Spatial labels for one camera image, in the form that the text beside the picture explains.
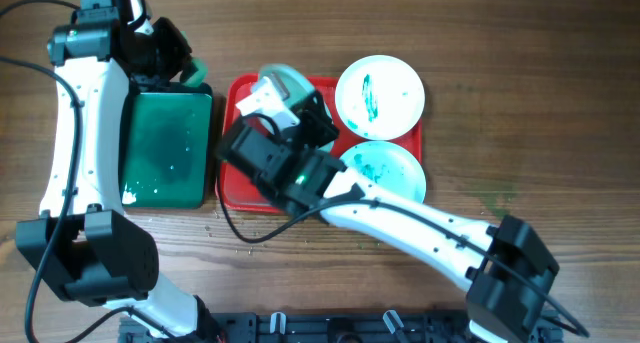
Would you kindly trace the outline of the green sponge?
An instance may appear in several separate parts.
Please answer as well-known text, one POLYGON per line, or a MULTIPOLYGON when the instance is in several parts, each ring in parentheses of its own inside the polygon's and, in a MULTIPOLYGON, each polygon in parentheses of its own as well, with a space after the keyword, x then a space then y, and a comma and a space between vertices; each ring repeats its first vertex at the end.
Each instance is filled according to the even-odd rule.
POLYGON ((208 74, 208 67, 199 58, 191 58, 181 71, 179 81, 186 87, 200 86, 208 74))

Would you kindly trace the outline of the white plate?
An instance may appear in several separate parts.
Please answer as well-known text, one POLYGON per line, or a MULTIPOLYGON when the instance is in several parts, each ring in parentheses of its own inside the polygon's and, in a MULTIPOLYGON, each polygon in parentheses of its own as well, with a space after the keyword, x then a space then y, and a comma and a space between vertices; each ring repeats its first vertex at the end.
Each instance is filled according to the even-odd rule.
MULTIPOLYGON (((293 67, 286 64, 264 65, 259 70, 259 78, 260 79, 268 78, 273 83, 274 88, 281 95, 283 106, 291 113, 292 111, 290 110, 290 108, 295 103, 301 101, 303 98, 305 98, 307 95, 312 93, 314 90, 318 90, 311 83, 311 81, 307 79, 302 73, 300 73, 299 71, 295 70, 293 67)), ((327 104, 326 104, 326 109, 331 116, 331 113, 329 111, 327 104)), ((292 125, 290 122, 286 122, 284 126, 281 128, 286 140, 287 140, 287 129, 292 128, 298 123, 299 123, 299 119, 298 119, 298 122, 295 123, 294 125, 292 125)), ((334 141, 323 147, 320 147, 319 149, 325 152, 330 152, 333 146, 334 146, 334 141)))

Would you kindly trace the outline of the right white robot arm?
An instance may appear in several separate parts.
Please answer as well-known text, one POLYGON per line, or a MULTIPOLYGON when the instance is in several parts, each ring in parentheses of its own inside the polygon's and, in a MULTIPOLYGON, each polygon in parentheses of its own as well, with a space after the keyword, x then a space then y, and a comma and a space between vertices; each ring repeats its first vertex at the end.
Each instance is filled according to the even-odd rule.
POLYGON ((487 342, 526 342, 559 265, 535 230, 506 215, 495 226, 397 195, 322 150, 335 138, 319 93, 290 109, 275 93, 255 92, 217 155, 295 220, 318 216, 432 266, 466 293, 469 328, 487 342))

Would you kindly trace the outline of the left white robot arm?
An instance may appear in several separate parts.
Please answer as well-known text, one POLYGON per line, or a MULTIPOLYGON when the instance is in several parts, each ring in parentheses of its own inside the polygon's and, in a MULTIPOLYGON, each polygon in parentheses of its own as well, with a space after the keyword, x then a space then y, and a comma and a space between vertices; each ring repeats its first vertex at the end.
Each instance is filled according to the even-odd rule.
POLYGON ((38 216, 16 228, 33 286, 123 313, 160 341, 215 342, 218 323, 160 272, 154 239, 126 217, 119 191, 125 105, 150 88, 186 91, 197 73, 190 46, 170 20, 151 19, 145 0, 72 10, 47 44, 58 99, 51 174, 38 216))

